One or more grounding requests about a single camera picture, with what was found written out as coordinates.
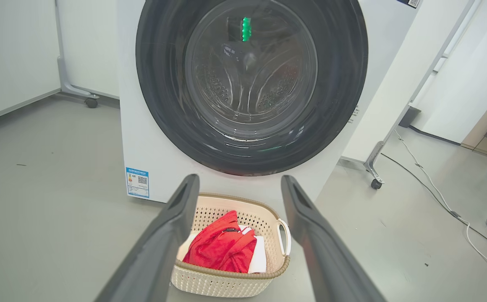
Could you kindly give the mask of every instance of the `white washing machine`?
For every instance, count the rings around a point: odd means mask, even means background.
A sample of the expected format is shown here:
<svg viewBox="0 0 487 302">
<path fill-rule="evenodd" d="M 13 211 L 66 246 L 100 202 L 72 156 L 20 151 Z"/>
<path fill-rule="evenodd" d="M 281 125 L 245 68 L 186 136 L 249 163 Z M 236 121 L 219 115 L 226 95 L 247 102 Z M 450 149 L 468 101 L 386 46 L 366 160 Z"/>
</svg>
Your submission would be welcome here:
<svg viewBox="0 0 487 302">
<path fill-rule="evenodd" d="M 315 200 L 418 5 L 118 0 L 128 194 L 166 202 L 198 174 L 202 192 L 284 212 L 290 174 Z"/>
</svg>

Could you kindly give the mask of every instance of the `brown basket rim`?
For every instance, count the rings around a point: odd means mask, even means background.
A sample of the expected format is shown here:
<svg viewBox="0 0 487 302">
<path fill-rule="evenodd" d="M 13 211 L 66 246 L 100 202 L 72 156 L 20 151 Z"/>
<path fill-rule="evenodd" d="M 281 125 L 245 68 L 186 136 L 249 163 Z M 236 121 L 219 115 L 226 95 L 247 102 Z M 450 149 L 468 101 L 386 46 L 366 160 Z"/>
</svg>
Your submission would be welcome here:
<svg viewBox="0 0 487 302">
<path fill-rule="evenodd" d="M 255 200 L 231 196 L 231 195 L 215 194 L 215 193 L 200 193 L 199 197 L 214 197 L 214 198 L 232 199 L 235 201 L 241 201 L 244 203 L 254 204 L 254 205 L 261 206 L 261 207 L 269 210 L 276 219 L 279 219 L 279 215 L 277 214 L 277 212 L 273 208 L 271 208 L 270 206 L 263 204 L 261 202 L 255 201 Z M 283 265 L 280 267 L 280 269 L 274 271 L 273 273 L 233 273 L 232 271 L 222 271 L 222 270 L 203 268 L 202 266 L 195 266 L 193 264 L 182 262 L 181 260 L 178 260 L 178 259 L 176 259 L 176 261 L 175 261 L 175 266 L 178 266 L 179 268 L 182 268 L 182 269 L 194 271 L 196 273 L 205 273 L 207 275 L 213 275 L 216 277 L 226 277 L 226 278 L 234 278 L 234 279 L 265 280 L 265 279 L 274 279 L 274 278 L 282 275 L 286 271 L 286 268 L 288 267 L 289 263 L 290 263 L 290 256 L 285 256 Z"/>
</svg>

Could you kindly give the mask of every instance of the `black round door frame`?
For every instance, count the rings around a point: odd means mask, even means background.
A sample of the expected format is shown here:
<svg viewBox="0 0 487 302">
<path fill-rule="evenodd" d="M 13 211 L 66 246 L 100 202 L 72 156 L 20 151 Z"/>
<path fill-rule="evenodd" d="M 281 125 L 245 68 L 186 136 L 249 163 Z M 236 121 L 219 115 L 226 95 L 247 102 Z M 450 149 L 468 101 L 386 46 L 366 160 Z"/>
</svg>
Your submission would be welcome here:
<svg viewBox="0 0 487 302">
<path fill-rule="evenodd" d="M 187 42 L 201 17 L 222 1 L 146 0 L 136 35 L 136 66 L 148 109 L 178 149 L 214 170 L 257 176 L 299 166 L 332 143 L 361 96 L 368 65 L 361 7 L 357 0 L 279 1 L 303 20 L 312 35 L 318 80 L 299 117 L 283 132 L 257 144 L 217 132 L 190 106 L 183 70 Z"/>
</svg>

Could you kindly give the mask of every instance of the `floor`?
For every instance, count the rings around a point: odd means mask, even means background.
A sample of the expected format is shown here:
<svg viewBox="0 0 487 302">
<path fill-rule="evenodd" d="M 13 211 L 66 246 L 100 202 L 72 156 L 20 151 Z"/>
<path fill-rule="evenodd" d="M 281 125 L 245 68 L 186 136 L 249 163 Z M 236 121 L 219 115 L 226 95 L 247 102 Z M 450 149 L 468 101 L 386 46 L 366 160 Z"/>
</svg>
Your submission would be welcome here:
<svg viewBox="0 0 487 302">
<path fill-rule="evenodd" d="M 399 133 L 447 203 L 487 236 L 487 157 L 405 128 Z M 418 175 L 400 141 L 384 154 Z M 163 205 L 128 197 L 118 104 L 53 96 L 0 118 L 0 302 L 94 300 Z M 486 301 L 487 261 L 465 227 L 415 178 L 381 157 L 376 191 L 340 161 L 316 200 L 390 302 Z M 487 242 L 470 238 L 487 255 Z M 287 272 L 248 301 L 310 301 L 299 245 Z M 169 289 L 169 302 L 224 301 Z"/>
</svg>

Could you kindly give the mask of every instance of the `laundry basket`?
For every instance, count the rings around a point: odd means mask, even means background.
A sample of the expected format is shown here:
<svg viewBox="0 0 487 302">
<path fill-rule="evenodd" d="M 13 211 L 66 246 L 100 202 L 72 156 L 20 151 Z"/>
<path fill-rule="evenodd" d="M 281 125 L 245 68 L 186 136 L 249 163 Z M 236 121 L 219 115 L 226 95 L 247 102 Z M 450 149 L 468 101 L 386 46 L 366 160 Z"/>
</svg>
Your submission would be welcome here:
<svg viewBox="0 0 487 302">
<path fill-rule="evenodd" d="M 184 263 L 182 259 L 190 243 L 187 242 L 180 246 L 171 276 L 171 283 L 176 288 L 212 297 L 252 297 L 260 294 L 274 278 L 285 272 L 290 262 L 290 230 L 276 212 L 265 204 L 238 197 L 201 193 L 191 235 L 198 234 L 232 210 L 238 212 L 239 225 L 249 226 L 257 236 L 264 237 L 266 273 L 232 273 Z M 286 249 L 283 247 L 280 226 L 285 230 Z"/>
</svg>

